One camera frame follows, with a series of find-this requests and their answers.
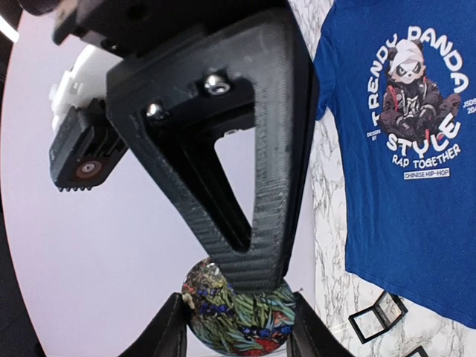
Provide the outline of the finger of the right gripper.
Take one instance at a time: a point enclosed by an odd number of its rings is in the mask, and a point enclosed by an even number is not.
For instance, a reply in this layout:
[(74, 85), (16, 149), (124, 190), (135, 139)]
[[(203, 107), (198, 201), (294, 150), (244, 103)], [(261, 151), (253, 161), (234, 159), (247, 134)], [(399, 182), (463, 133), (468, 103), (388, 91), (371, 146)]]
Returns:
[(293, 110), (291, 169), (283, 251), (280, 254), (281, 277), (285, 277), (288, 272), (292, 249), (295, 243), (306, 174), (309, 166), (316, 106), (319, 95), (319, 84), (315, 67), (296, 19), (293, 20), (292, 31)]
[[(296, 27), (268, 10), (194, 43), (127, 58), (106, 75), (112, 125), (238, 292), (282, 282), (298, 210)], [(253, 129), (248, 219), (216, 152)]]

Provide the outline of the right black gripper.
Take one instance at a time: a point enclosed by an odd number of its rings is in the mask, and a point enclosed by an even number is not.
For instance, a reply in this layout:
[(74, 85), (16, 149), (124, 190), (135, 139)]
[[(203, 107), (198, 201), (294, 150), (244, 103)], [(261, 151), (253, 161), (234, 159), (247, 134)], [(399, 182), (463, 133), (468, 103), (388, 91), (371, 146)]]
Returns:
[(75, 36), (117, 57), (143, 55), (198, 28), (210, 36), (287, 1), (58, 1), (53, 41)]

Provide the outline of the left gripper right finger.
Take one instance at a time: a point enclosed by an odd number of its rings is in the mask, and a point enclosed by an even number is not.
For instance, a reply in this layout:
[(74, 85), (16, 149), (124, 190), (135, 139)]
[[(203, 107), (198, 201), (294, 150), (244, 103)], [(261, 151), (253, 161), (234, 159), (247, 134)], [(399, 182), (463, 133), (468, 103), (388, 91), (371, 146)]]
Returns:
[(286, 355), (291, 357), (353, 357), (328, 330), (315, 310), (300, 292), (296, 301), (295, 324), (286, 342)]

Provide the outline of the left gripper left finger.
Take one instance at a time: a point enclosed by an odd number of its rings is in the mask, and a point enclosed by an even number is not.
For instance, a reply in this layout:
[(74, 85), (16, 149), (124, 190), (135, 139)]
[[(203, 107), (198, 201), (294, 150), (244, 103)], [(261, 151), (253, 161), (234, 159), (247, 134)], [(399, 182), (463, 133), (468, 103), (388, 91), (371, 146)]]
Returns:
[(185, 357), (187, 355), (187, 313), (182, 296), (174, 292), (145, 330), (120, 357)]

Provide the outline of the round floral brooch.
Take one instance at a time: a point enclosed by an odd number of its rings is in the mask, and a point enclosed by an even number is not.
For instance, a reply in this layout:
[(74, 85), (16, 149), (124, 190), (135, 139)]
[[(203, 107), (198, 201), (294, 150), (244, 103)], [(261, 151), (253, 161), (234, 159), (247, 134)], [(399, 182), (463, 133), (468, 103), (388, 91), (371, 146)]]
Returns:
[(270, 293), (238, 293), (211, 259), (195, 264), (182, 284), (187, 323), (224, 356), (266, 356), (292, 334), (296, 300), (287, 283)]

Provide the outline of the blue panda t-shirt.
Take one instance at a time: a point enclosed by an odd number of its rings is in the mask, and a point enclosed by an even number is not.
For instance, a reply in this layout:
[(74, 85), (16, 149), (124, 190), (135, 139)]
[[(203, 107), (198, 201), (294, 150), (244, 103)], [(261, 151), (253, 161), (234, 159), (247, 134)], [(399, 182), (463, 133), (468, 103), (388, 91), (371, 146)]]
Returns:
[(475, 327), (475, 3), (335, 1), (314, 59), (335, 118), (345, 269)]

